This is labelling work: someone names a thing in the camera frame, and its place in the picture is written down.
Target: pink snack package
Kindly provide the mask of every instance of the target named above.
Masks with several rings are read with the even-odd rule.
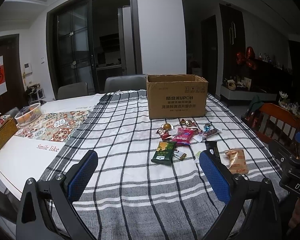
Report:
[[[177,135],[171,140],[176,142],[176,146],[190,145],[190,140],[194,134],[191,128],[178,128]]]

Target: white table surface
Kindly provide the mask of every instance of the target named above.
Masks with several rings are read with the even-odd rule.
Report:
[[[92,109],[104,94],[80,98],[70,98],[48,102],[41,106],[42,113],[61,113]],[[21,199],[28,178],[38,180],[45,168],[52,162],[58,151],[38,149],[39,145],[56,146],[61,150],[64,142],[43,141],[12,136],[0,150],[0,179],[5,186]]]

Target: blue wrapped candy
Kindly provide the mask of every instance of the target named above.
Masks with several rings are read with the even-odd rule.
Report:
[[[205,132],[209,131],[211,125],[212,125],[212,122],[206,123],[206,124],[204,125],[204,127],[203,127],[203,130],[204,130]]]

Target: floral tile pattern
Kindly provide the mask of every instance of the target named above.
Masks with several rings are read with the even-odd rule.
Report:
[[[42,114],[37,120],[18,127],[16,136],[55,142],[65,142],[87,120],[88,111]]]

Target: green snack package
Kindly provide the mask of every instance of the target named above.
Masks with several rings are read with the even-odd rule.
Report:
[[[176,142],[159,142],[151,161],[153,163],[171,164],[175,146]]]

